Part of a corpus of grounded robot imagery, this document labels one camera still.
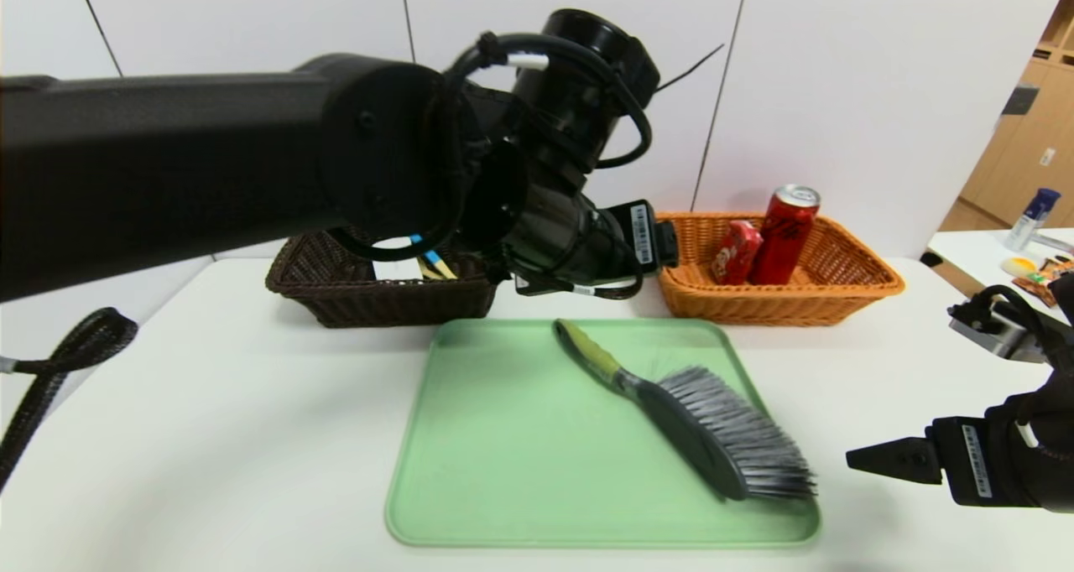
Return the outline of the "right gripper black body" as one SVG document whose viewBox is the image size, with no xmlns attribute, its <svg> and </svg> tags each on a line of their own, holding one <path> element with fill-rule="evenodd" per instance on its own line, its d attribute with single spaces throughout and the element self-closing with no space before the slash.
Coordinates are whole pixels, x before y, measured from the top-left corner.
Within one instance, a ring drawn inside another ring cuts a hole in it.
<svg viewBox="0 0 1074 572">
<path fill-rule="evenodd" d="M 1070 514 L 1071 405 L 1018 415 L 1030 395 L 1008 397 L 982 419 L 937 419 L 925 432 L 959 507 L 1044 508 Z"/>
</svg>

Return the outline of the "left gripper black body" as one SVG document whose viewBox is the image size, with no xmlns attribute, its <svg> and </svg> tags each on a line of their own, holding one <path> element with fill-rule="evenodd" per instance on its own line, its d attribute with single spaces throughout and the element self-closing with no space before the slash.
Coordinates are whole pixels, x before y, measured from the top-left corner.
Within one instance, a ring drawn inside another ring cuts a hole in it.
<svg viewBox="0 0 1074 572">
<path fill-rule="evenodd" d="M 590 199 L 584 237 L 584 277 L 632 278 L 661 270 L 661 240 L 652 206 L 644 199 L 597 208 Z"/>
</svg>

